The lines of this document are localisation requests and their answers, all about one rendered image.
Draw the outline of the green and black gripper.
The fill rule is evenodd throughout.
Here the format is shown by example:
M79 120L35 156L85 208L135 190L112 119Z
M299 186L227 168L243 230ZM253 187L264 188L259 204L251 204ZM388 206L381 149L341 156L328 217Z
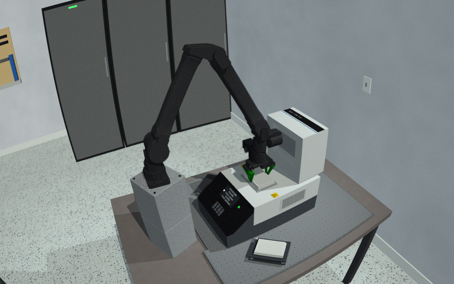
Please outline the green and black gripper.
M243 169L245 170L250 182L252 182L254 177L253 170L255 168L260 167L261 169L265 169L265 172L267 173L267 175L269 175L274 166L275 162L272 160L272 158L267 156L266 151L264 151L263 153L253 151L253 162L250 159L247 159L246 164L243 164ZM267 167L270 167L268 172Z

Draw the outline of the white well pcr plate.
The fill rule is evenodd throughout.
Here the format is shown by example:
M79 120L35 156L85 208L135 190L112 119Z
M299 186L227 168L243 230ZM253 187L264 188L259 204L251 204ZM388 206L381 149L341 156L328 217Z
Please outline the white well pcr plate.
M283 258L286 245L284 241L259 239L253 254Z

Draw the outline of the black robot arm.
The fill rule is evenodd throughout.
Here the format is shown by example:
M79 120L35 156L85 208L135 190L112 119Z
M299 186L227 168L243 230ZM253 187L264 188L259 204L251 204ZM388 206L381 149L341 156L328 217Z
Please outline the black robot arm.
M185 44L182 50L184 52L158 118L143 140L145 146L143 174L150 189L171 183L162 162L169 157L168 144L175 117L202 59L207 59L219 75L251 128L254 138L242 140L242 147L245 153L249 152L249 159L253 162L253 151L263 153L266 147L271 148L283 143L282 133L276 128L270 129L222 47L198 43Z

